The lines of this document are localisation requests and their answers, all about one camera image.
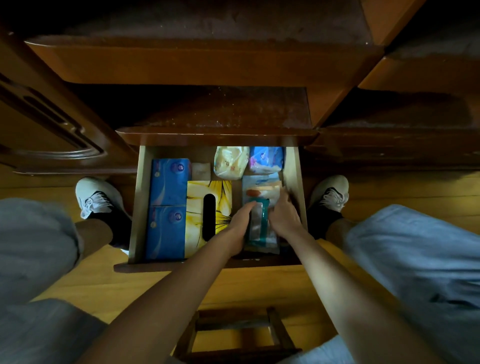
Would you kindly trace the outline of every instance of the drawer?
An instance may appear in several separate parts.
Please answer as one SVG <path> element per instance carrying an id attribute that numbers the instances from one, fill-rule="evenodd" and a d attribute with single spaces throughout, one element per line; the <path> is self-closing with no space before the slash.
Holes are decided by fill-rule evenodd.
<path id="1" fill-rule="evenodd" d="M 188 158 L 192 163 L 210 163 L 213 165 L 215 146 L 141 146 L 138 158 L 137 182 L 135 187 L 135 202 L 133 205 L 132 233 L 128 262 L 115 265 L 116 272 L 155 272 L 171 271 L 178 267 L 180 261 L 144 262 L 144 248 L 150 193 L 150 175 L 152 160 L 155 158 Z M 220 180 L 212 171 L 211 178 Z M 280 173 L 283 185 L 296 204 L 300 219 L 307 227 L 307 213 L 303 194 L 303 181 L 300 170 L 299 150 L 297 147 L 285 147 L 284 169 Z M 232 181 L 232 215 L 241 207 L 241 180 Z M 293 249 L 286 254 L 267 255 L 262 253 L 242 252 L 231 258 L 225 268 L 266 267 L 300 264 Z"/>

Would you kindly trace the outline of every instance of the person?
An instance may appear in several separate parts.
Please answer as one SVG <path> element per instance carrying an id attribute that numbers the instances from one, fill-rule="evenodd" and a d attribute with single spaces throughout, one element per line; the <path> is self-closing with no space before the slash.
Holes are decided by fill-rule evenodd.
<path id="1" fill-rule="evenodd" d="M 0 363 L 170 363 L 169 354 L 226 261 L 242 250 L 252 204 L 230 225 L 107 325 L 54 299 L 30 302 L 109 243 L 126 248 L 131 219 L 118 191 L 80 180 L 81 222 L 54 206 L 0 201 Z M 305 267 L 339 336 L 285 363 L 476 363 L 479 358 L 480 239 L 402 206 L 355 224 L 343 218 L 348 181 L 316 186 L 309 231 L 282 191 L 269 213 Z M 385 308 L 315 240 L 354 258 L 404 306 Z"/>

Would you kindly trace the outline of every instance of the blue package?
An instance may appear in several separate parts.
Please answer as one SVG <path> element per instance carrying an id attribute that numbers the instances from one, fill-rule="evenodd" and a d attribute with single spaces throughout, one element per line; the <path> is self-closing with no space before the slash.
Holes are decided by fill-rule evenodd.
<path id="1" fill-rule="evenodd" d="M 183 159 L 152 160 L 150 206 L 184 206 L 187 182 L 192 178 L 190 161 Z"/>
<path id="2" fill-rule="evenodd" d="M 283 148 L 281 146 L 251 146 L 248 165 L 253 173 L 280 172 L 283 168 Z"/>
<path id="3" fill-rule="evenodd" d="M 184 259 L 186 206 L 151 207 L 148 211 L 145 258 Z"/>

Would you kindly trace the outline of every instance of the wooden stool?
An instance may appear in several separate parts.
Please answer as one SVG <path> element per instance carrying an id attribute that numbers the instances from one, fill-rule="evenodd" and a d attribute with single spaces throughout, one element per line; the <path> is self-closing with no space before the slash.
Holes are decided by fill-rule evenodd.
<path id="1" fill-rule="evenodd" d="M 187 364 L 194 363 L 278 363 L 301 349 L 288 335 L 278 312 L 267 308 L 266 315 L 235 315 L 229 317 L 200 317 L 197 311 L 180 337 L 173 356 Z M 274 345 L 253 349 L 229 349 L 214 352 L 192 352 L 198 331 L 269 327 Z"/>

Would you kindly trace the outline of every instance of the cabinet door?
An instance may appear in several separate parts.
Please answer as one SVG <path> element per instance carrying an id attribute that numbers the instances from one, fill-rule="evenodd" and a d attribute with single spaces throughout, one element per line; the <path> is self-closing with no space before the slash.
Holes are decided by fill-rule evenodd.
<path id="1" fill-rule="evenodd" d="M 21 173 L 132 171 L 136 153 L 0 26 L 0 162 Z"/>

